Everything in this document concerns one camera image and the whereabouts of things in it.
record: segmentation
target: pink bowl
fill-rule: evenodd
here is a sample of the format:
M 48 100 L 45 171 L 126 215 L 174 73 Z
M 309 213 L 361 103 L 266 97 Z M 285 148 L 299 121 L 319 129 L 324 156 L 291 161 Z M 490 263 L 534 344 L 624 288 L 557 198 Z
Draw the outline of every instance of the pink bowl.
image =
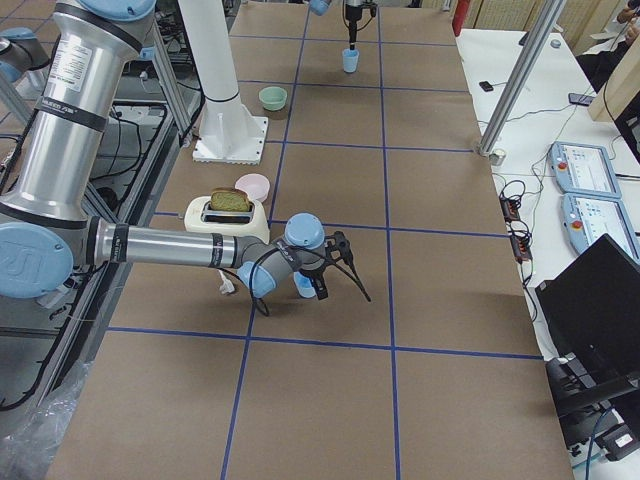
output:
M 245 192 L 249 200 L 259 202 L 264 202 L 267 199 L 271 187 L 269 179 L 259 173 L 249 173 L 240 177 L 235 186 L 238 190 Z

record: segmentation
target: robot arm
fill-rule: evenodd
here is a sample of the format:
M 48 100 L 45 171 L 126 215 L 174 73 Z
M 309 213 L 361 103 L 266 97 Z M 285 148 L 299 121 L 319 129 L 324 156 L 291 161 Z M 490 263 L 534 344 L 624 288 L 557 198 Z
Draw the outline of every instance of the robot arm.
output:
M 309 8 L 316 15 L 324 15 L 332 0 L 311 0 Z M 349 31 L 349 49 L 355 50 L 358 37 L 358 22 L 362 20 L 363 10 L 369 10 L 371 18 L 378 13 L 378 5 L 371 0 L 344 0 L 343 20 Z
M 331 253 L 325 246 L 320 220 L 308 213 L 293 216 L 284 235 L 268 245 L 256 237 L 155 230 L 110 224 L 99 218 L 91 221 L 88 242 L 87 261 L 94 264 L 108 261 L 237 268 L 238 276 L 256 298 L 267 295 L 296 271 L 322 279 Z
M 28 28 L 10 28 L 0 32 L 0 74 L 15 82 L 29 73 L 34 88 L 42 91 L 44 76 L 41 69 L 49 65 L 49 56 Z
M 0 196 L 0 295 L 36 298 L 67 280 L 74 266 L 107 261 L 238 268 L 256 298 L 300 271 L 312 279 L 318 298 L 326 297 L 322 273 L 335 265 L 337 259 L 329 258 L 335 245 L 310 214 L 292 217 L 284 236 L 269 245 L 253 237 L 87 218 L 80 202 L 118 80 L 153 28 L 155 0 L 134 3 L 135 8 L 110 0 L 56 4 L 61 38 L 36 107 L 32 145 L 16 186 Z

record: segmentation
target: white table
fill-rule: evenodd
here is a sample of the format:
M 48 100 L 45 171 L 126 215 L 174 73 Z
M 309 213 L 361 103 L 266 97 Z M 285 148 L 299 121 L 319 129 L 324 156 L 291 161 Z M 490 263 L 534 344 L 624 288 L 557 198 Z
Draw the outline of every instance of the white table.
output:
M 458 37 L 458 49 L 481 131 L 486 128 L 485 122 L 491 118 L 504 85 L 495 86 L 493 92 L 484 92 L 479 82 L 486 80 L 491 84 L 498 84 L 508 80 L 522 51 L 518 41 L 523 34 L 524 32 L 463 30 Z M 569 105 L 567 97 L 570 92 L 593 93 L 560 34 L 552 34 L 551 39 L 560 40 L 560 48 L 553 48 L 550 41 L 547 42 L 509 115 L 510 119 L 527 112 L 563 109 Z M 507 152 L 503 164 L 493 167 L 494 174 L 497 174 L 494 176 L 496 189 L 499 192 L 505 181 L 519 179 L 525 182 L 527 191 L 538 191 L 539 182 L 531 172 L 531 165 L 545 157 L 549 146 L 556 140 L 604 146 L 609 156 L 615 154 L 612 162 L 616 173 L 640 175 L 640 165 L 622 138 L 613 143 L 612 149 L 612 141 L 618 135 L 613 122 L 593 122 L 585 107 L 570 106 L 559 112 L 541 112 L 508 121 L 495 145 Z M 544 169 L 545 163 L 546 159 L 538 163 L 540 171 Z M 542 184 L 544 189 L 539 199 L 537 195 L 525 196 L 520 209 L 521 218 L 529 227 L 534 228 L 531 288 L 543 280 L 555 278 L 577 257 L 562 223 L 562 193 L 556 186 L 548 165 Z M 635 230 L 638 231 L 640 182 L 620 179 L 620 184 L 622 200 Z M 519 193 L 518 188 L 510 188 L 513 190 L 508 190 L 507 194 Z M 530 269 L 531 265 L 525 264 L 525 275 Z M 535 328 L 543 355 L 546 359 L 553 357 L 556 352 L 540 314 Z M 577 464 L 581 460 L 584 458 L 573 459 L 572 463 Z M 619 462 L 593 461 L 590 478 L 635 480 L 639 471 L 640 454 L 636 452 Z M 583 479 L 584 467 L 576 468 L 574 474 L 576 479 Z

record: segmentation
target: green bowl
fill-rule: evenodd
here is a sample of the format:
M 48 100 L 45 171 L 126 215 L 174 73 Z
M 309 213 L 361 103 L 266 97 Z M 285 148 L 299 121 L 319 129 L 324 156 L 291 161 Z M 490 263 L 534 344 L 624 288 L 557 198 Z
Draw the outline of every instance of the green bowl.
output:
M 260 90 L 258 98 L 265 110 L 275 112 L 281 110 L 287 103 L 287 91 L 280 87 L 266 87 Z

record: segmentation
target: plastic bag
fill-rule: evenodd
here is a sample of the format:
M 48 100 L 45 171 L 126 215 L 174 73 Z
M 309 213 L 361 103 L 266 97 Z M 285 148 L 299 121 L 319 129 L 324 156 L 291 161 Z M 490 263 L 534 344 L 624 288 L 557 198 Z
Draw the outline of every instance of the plastic bag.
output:
M 41 480 L 62 443 L 91 363 L 77 362 L 16 431 L 0 439 L 0 480 Z

